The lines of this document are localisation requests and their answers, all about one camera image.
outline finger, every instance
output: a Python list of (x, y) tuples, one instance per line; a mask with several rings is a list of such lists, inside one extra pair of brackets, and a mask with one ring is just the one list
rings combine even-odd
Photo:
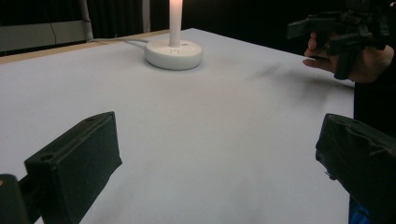
[(308, 40), (308, 48), (309, 49), (314, 50), (317, 48), (317, 46), (318, 46), (318, 42), (315, 38), (310, 38)]
[(327, 50), (325, 48), (321, 49), (306, 49), (304, 52), (305, 57), (319, 57), (329, 59), (327, 55)]
[(311, 32), (311, 38), (314, 38), (314, 39), (316, 39), (317, 38), (317, 36), (318, 36), (318, 34), (317, 34), (317, 32), (315, 32), (315, 31), (313, 31), (313, 32)]
[(319, 68), (328, 72), (332, 72), (332, 63), (330, 60), (304, 59), (303, 64), (308, 67)]

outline white cable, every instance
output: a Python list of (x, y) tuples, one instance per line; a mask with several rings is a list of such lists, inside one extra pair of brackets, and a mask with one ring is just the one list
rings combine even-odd
[(148, 43), (149, 42), (146, 39), (134, 39), (134, 38), (128, 38), (128, 37), (117, 37), (117, 38), (95, 38), (95, 39), (89, 40), (87, 43), (100, 42), (100, 41), (138, 41), (138, 42), (144, 42), (144, 43)]

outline person's hand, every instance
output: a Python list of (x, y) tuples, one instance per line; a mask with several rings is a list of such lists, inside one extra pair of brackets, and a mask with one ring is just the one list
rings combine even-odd
[[(308, 41), (305, 57), (320, 57), (322, 59), (305, 59), (303, 64), (313, 68), (319, 68), (334, 73), (338, 62), (338, 56), (328, 56), (325, 48), (318, 48), (317, 34), (311, 33)], [(371, 83), (388, 68), (393, 58), (393, 48), (386, 46), (385, 49), (365, 47), (355, 59), (348, 79), (359, 83)]]

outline table surface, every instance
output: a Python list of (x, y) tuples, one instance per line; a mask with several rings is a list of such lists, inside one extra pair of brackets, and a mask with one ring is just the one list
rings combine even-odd
[(32, 154), (114, 111), (123, 164), (81, 223), (347, 223), (315, 144), (326, 113), (352, 117), (353, 85), (299, 55), (181, 38), (203, 48), (198, 67), (154, 67), (140, 42), (0, 64), (0, 173), (21, 179)]

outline white round base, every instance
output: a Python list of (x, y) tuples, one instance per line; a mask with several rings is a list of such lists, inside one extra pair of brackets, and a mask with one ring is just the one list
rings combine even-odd
[(203, 58), (202, 48), (190, 41), (180, 40), (180, 47), (169, 47), (169, 39), (153, 40), (145, 46), (146, 60), (160, 68), (187, 70), (198, 66)]

